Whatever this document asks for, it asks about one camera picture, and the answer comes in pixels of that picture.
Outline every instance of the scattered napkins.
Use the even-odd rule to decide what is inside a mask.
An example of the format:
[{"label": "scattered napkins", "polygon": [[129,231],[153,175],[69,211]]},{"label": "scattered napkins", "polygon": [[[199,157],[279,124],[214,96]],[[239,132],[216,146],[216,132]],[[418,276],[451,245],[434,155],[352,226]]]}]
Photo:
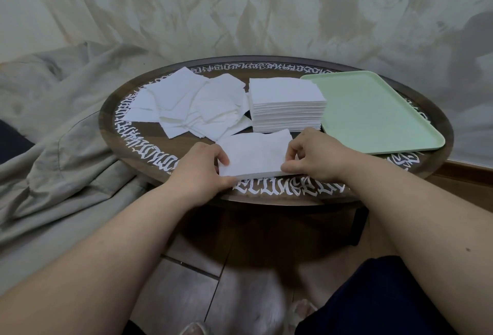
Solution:
[{"label": "scattered napkins", "polygon": [[251,126],[244,87],[231,74],[209,79],[181,68],[140,89],[122,119],[157,122],[170,139],[190,131],[217,141]]},{"label": "scattered napkins", "polygon": [[291,139],[288,129],[272,134],[252,132],[223,137],[217,143],[230,163],[225,166],[219,162],[219,175],[236,176],[240,180],[286,175],[280,165],[285,161]]},{"label": "scattered napkins", "polygon": [[254,132],[320,129],[327,101],[317,85],[298,78],[250,78],[250,114]]}]

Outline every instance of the round wooden table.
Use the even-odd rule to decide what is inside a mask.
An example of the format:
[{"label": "round wooden table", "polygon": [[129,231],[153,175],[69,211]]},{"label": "round wooden table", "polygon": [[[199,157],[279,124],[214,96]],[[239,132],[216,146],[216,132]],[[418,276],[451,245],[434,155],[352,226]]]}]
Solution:
[{"label": "round wooden table", "polygon": [[[122,121],[121,117],[125,115],[128,105],[142,86],[165,78],[183,66],[207,77],[228,72],[245,82],[247,90],[250,78],[300,77],[305,74],[359,70],[326,61],[296,57],[232,56],[173,64],[147,72],[123,84],[108,97],[101,108],[101,134],[117,157],[155,185],[169,178],[179,159],[196,142],[213,142],[207,138],[199,139],[190,132],[168,139],[158,123],[127,122]],[[446,143],[439,150],[380,155],[403,170],[425,178],[437,170],[450,155],[453,146],[452,126],[440,108],[422,94],[392,79],[382,78],[445,137]],[[251,131],[250,127],[243,132]],[[269,209],[277,208],[272,207],[273,205],[296,206],[297,211],[301,210],[302,213],[318,213],[342,209],[355,201],[357,198],[342,183],[322,183],[309,176],[298,175],[241,181],[235,188],[221,194],[215,203],[227,205],[229,208],[241,204],[264,205]],[[354,239],[359,240],[366,221],[368,210],[361,209],[359,215],[358,212],[355,214],[353,242],[350,241],[350,244],[357,244]]]}]

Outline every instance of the folded napkin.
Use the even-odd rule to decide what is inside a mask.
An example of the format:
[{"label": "folded napkin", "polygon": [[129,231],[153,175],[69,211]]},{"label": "folded napkin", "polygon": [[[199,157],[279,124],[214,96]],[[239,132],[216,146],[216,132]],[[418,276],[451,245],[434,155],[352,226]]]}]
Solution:
[{"label": "folded napkin", "polygon": [[327,103],[315,83],[287,77],[251,78],[249,102],[254,132],[320,129]]},{"label": "folded napkin", "polygon": [[255,179],[286,175],[280,170],[285,161],[291,133],[284,129],[272,134],[244,133],[218,140],[226,152],[229,165],[219,162],[220,176],[236,176],[238,179]]}]

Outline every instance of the wooden baseboard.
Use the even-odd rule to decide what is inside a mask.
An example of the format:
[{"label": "wooden baseboard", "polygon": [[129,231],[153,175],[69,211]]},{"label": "wooden baseboard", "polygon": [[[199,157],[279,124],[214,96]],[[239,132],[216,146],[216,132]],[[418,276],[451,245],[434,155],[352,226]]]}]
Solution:
[{"label": "wooden baseboard", "polygon": [[493,169],[484,166],[448,160],[434,175],[493,187]]}]

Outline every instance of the slipper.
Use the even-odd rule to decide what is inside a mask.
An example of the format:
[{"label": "slipper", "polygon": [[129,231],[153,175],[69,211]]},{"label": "slipper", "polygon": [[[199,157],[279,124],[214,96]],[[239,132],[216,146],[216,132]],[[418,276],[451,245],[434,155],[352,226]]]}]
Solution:
[{"label": "slipper", "polygon": [[[305,306],[306,309],[304,312],[305,315],[300,315],[299,312],[302,310],[302,306]],[[294,331],[298,324],[307,318],[312,313],[315,313],[317,308],[310,301],[303,299],[296,302],[293,302],[289,309],[286,312],[286,316],[284,318],[284,326],[282,335],[294,335]]]},{"label": "slipper", "polygon": [[185,327],[179,335],[214,335],[203,322],[193,322]]}]

